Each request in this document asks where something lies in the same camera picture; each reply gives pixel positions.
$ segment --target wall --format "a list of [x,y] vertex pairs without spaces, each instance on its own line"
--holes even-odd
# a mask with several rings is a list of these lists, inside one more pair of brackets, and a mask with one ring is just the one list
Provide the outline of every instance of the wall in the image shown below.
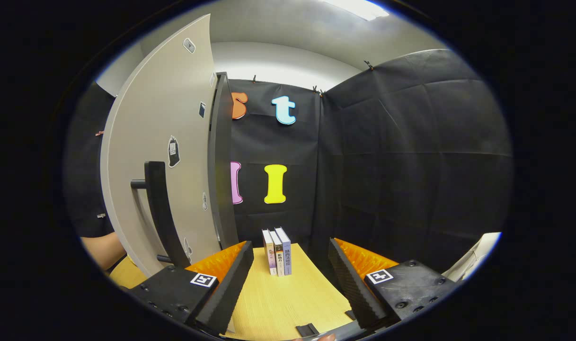
[[97,77],[97,84],[116,97],[128,76],[144,58],[141,43],[135,43],[101,72]]
[[359,69],[300,48],[266,43],[212,43],[217,72],[229,79],[275,82],[327,91],[357,75]]

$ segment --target book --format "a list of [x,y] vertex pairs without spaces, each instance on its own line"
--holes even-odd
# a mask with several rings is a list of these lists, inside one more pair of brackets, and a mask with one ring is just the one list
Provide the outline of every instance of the book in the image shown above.
[[269,271],[271,275],[277,275],[277,267],[275,267],[275,244],[271,238],[269,230],[262,230],[262,238],[265,242],[266,257],[269,261]]
[[290,238],[286,235],[284,229],[282,227],[278,227],[275,229],[275,233],[277,233],[277,237],[279,237],[279,241],[282,243],[284,247],[284,274],[286,276],[292,274],[292,246],[290,246]]
[[273,244],[275,246],[275,267],[277,268],[278,276],[285,276],[284,274],[284,245],[277,237],[275,231],[270,231],[271,239],[273,239]]

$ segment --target door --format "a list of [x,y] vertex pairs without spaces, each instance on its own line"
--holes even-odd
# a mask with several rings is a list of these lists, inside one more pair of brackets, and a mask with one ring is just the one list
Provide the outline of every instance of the door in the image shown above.
[[103,134],[100,176],[106,209],[128,255],[148,277],[168,264],[156,258],[166,254],[147,192],[130,187],[131,180],[145,179],[145,162],[166,164],[170,210],[191,263],[220,250],[207,199],[217,82],[209,28],[208,14],[145,57],[119,91]]

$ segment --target hand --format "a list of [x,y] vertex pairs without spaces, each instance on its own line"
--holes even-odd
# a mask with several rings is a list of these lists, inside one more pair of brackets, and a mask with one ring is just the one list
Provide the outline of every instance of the hand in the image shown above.
[[[320,337],[318,339],[318,341],[335,341],[335,339],[336,339],[336,335],[330,334],[330,335],[324,335],[324,336]],[[292,341],[302,341],[302,338],[299,337],[298,339],[294,339]]]

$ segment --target person's arm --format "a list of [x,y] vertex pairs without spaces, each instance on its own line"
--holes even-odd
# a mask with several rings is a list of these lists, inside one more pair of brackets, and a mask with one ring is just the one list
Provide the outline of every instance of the person's arm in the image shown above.
[[110,268],[126,254],[126,250],[119,242],[115,232],[97,238],[82,237],[82,243],[91,257],[97,262],[97,265],[103,270]]

